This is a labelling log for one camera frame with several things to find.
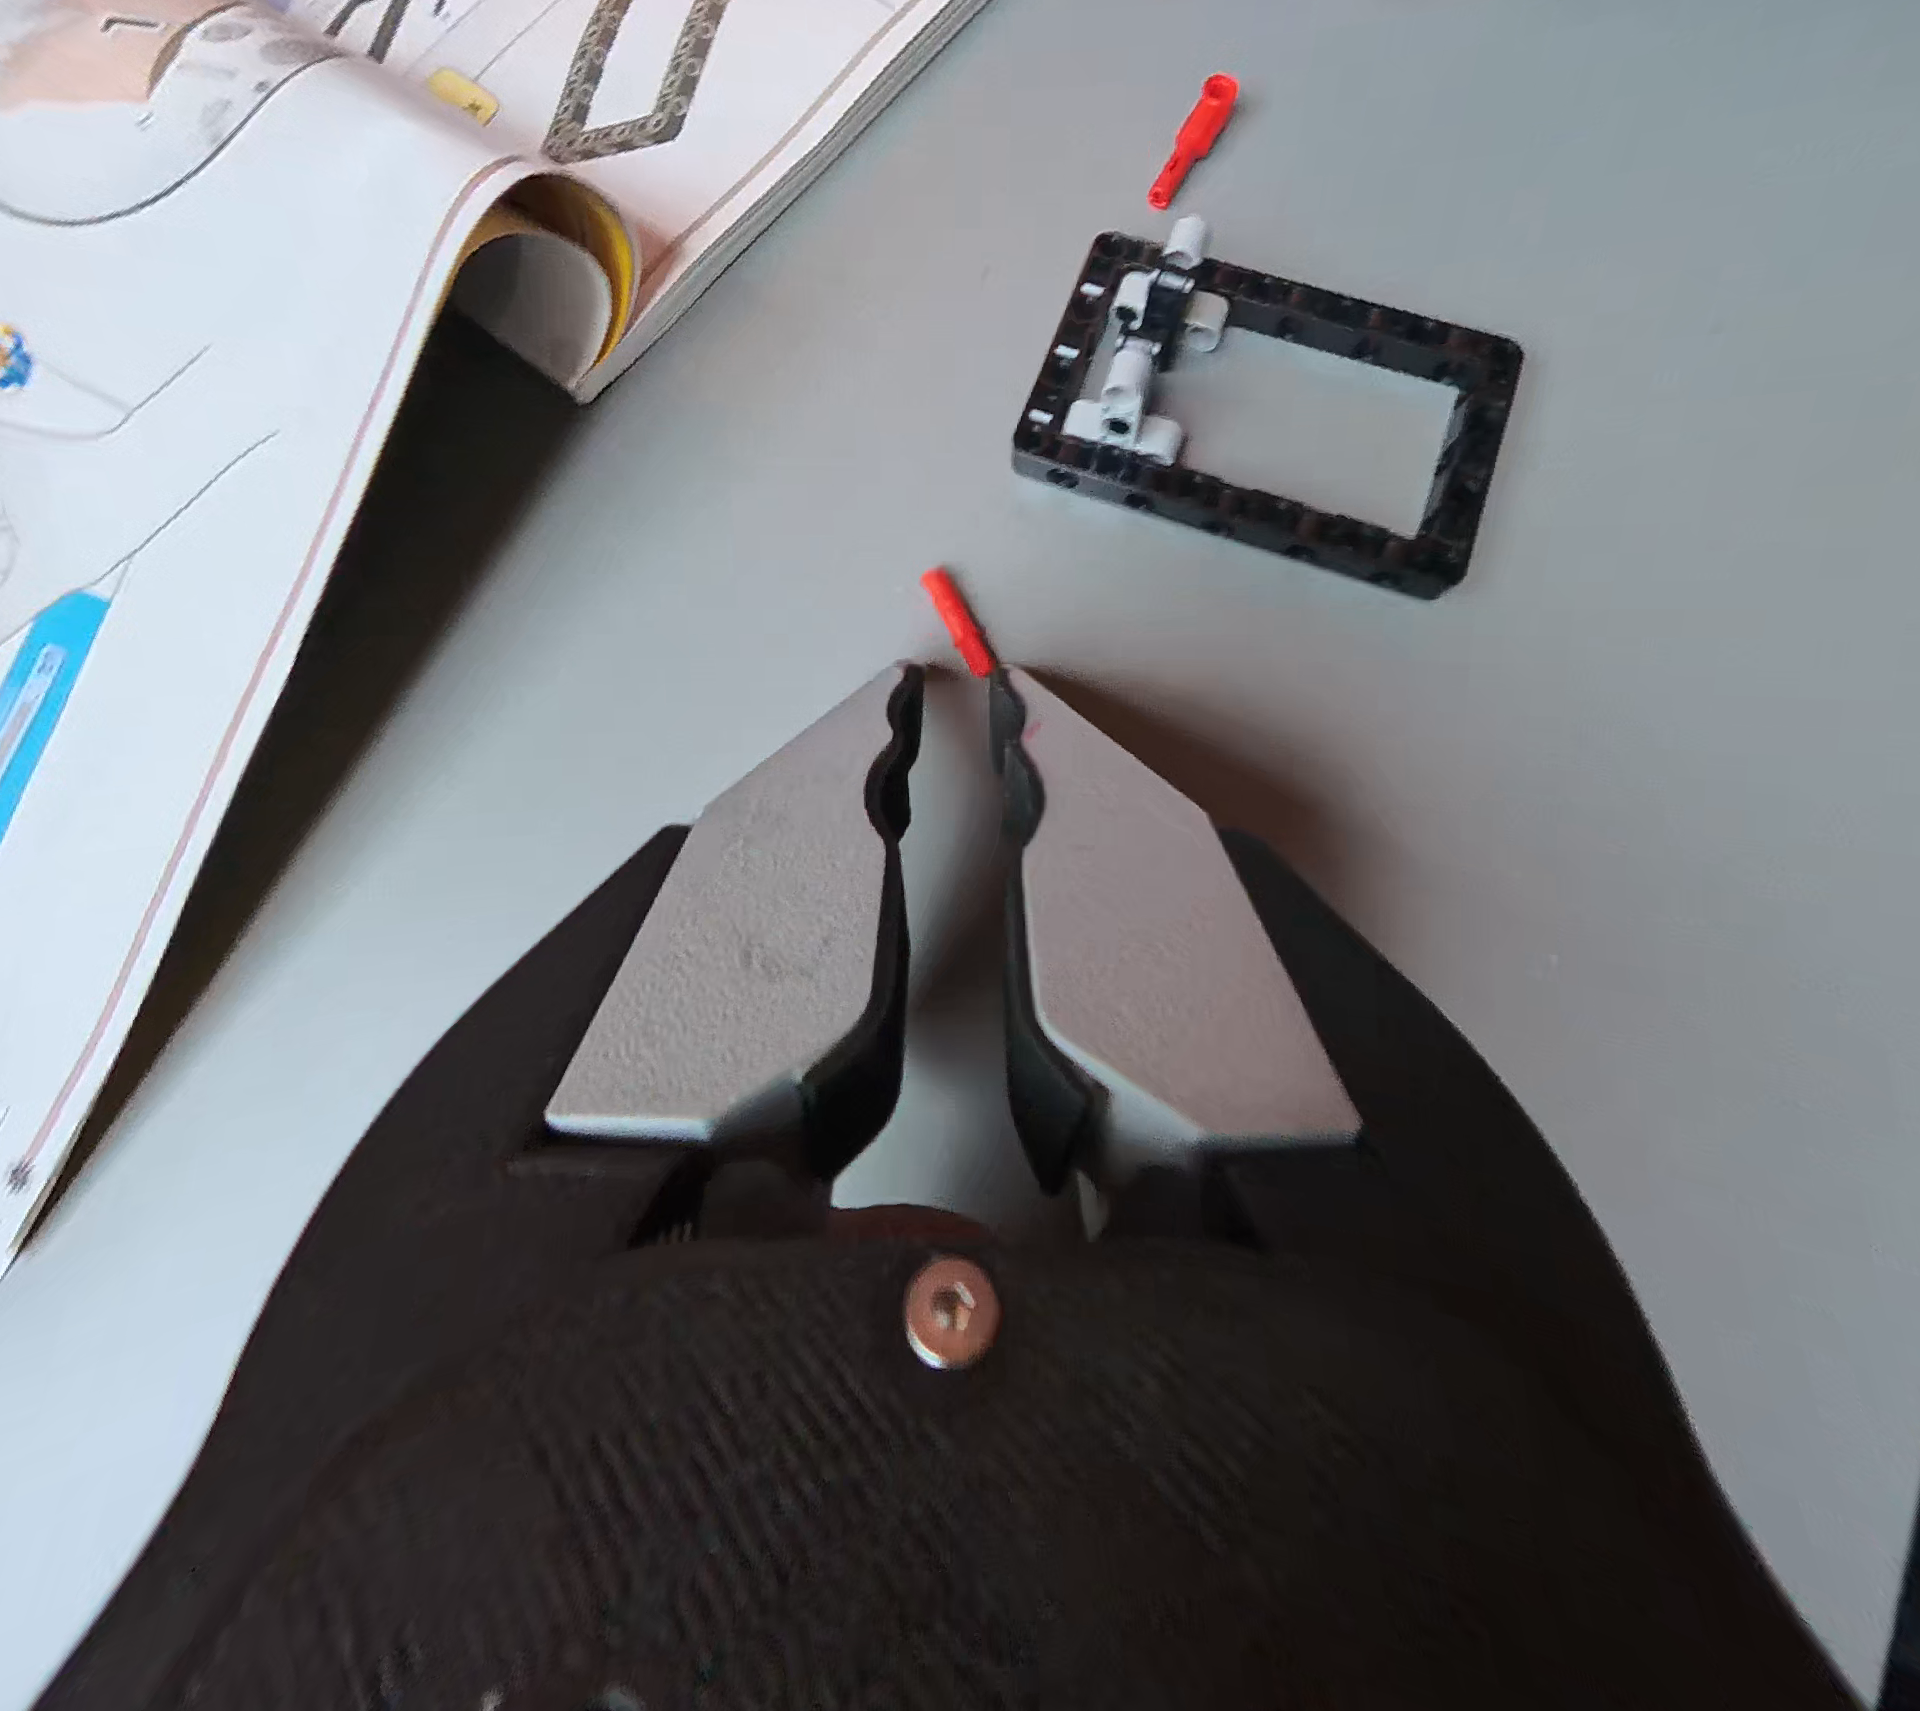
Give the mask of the lego instruction booklet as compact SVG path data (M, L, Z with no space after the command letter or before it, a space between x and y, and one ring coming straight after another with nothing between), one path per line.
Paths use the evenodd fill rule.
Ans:
M2 1243L443 310L577 401L988 0L2 0Z

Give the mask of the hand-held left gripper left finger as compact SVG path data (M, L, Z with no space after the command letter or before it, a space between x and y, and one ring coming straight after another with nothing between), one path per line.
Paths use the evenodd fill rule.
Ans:
M899 847L923 669L856 687L685 831L544 1109L569 1139L697 1145L827 1185L899 1099Z

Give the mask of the thin red lego pin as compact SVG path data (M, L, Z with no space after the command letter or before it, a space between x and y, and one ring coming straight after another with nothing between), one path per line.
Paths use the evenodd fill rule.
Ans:
M926 569L919 583L961 665L976 679L991 677L998 667L995 649L951 571L946 567Z

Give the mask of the grey lego connector assembly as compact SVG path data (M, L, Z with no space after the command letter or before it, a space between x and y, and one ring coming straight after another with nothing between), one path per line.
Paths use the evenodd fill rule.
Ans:
M1204 278L1210 236L1201 216L1180 216L1153 264L1120 278L1109 308L1116 339L1092 433L1152 465L1174 465L1186 445L1182 425L1152 407L1159 375L1178 351L1215 351L1229 328L1228 298Z

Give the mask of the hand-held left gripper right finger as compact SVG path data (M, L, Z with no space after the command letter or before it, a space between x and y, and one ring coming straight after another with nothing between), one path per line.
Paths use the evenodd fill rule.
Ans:
M1207 811L1022 667L988 681L1005 1097L1044 1195L1347 1151L1362 1115Z

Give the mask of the black lego frame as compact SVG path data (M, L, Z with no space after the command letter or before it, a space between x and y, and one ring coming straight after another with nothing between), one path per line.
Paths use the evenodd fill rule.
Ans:
M1409 531L1372 523L1212 475L1180 459L1152 465L1101 445L1092 399L1111 359L1109 322L1123 274L1148 268L1164 242L1105 232L1080 264L1010 439L1011 471L1082 499L1196 529L1417 601L1435 601L1467 575L1524 371L1522 347L1349 294L1270 276L1207 256L1204 278L1228 300L1228 330L1416 379L1447 393L1449 415ZM1178 351L1164 375L1186 357Z

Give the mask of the long red lego connector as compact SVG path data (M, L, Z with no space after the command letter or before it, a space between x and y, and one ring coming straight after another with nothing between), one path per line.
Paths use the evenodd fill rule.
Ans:
M1196 102L1180 122L1168 158L1146 192L1152 210L1169 210L1191 170L1212 152L1228 128L1237 104L1237 80L1231 74L1212 74L1204 80Z

